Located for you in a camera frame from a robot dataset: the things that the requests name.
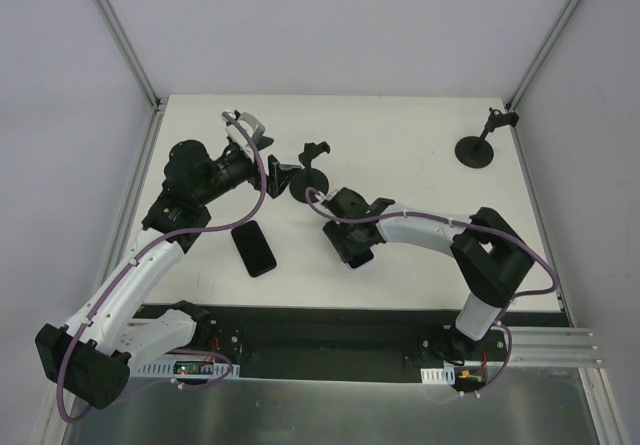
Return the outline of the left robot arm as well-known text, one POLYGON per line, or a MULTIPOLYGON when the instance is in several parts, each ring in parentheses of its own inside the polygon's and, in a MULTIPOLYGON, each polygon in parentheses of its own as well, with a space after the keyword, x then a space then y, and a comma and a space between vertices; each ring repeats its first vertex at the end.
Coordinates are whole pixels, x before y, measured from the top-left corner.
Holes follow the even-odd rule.
POLYGON ((161 193, 123 261, 64 325, 46 324, 36 335, 64 420, 74 420, 64 408, 65 393, 104 409, 122 393, 133 372, 160 356, 179 348, 191 354, 214 353, 210 314, 186 300, 135 331, 127 326, 160 279, 199 238, 211 219, 209 203, 243 183, 261 196, 276 198, 299 169, 273 155, 265 162, 251 158, 235 143, 217 159, 197 140, 182 141, 170 150, 161 193))

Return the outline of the black phone stand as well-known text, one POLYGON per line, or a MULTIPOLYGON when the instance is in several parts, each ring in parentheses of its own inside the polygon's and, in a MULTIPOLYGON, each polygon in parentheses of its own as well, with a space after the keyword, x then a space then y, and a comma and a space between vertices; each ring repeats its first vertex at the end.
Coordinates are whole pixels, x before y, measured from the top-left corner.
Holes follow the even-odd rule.
POLYGON ((455 145, 454 154, 457 160, 472 169, 482 169, 490 165, 494 159, 494 149, 487 141, 489 134, 497 128, 509 126, 515 128, 520 117, 517 112, 503 113, 490 108, 489 115, 479 136, 466 136, 455 145))
POLYGON ((298 155, 298 161, 302 165, 289 183, 289 192, 294 200, 299 203, 306 202, 306 189, 311 187, 326 194, 329 191, 329 180, 320 170, 312 167, 312 161, 322 153, 329 154, 330 145, 326 141, 320 143, 309 142, 304 145, 303 151, 298 155))

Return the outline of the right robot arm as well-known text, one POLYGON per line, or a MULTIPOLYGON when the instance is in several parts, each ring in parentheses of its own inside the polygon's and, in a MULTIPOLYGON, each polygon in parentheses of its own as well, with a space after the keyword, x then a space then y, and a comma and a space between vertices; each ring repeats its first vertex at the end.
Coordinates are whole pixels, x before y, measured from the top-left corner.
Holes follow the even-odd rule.
POLYGON ((417 246, 455 261, 469 289, 450 334, 451 350, 461 359, 473 359, 484 350, 485 335, 534 265, 531 255, 514 242, 518 235, 491 208, 438 219, 388 198, 367 203, 348 188, 324 199, 322 206, 334 216, 323 232, 352 268, 373 259, 372 247, 387 243, 417 246))

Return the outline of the black smartphone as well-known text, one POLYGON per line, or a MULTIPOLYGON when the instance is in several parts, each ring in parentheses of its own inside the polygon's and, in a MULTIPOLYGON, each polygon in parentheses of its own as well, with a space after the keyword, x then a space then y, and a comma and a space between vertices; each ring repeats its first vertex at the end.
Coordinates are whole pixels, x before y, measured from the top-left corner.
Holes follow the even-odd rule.
POLYGON ((257 278, 277 267, 277 260, 255 220, 233 228, 231 236, 250 277, 257 278))

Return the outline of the lavender case smartphone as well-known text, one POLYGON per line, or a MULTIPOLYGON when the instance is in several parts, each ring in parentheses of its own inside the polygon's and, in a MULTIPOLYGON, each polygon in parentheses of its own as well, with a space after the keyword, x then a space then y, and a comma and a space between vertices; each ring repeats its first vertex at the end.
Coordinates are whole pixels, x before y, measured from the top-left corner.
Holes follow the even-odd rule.
POLYGON ((371 250, 367 250, 363 253, 352 256, 347 262, 346 265, 352 269, 358 269, 367 263, 371 262, 374 259, 374 254, 371 250))

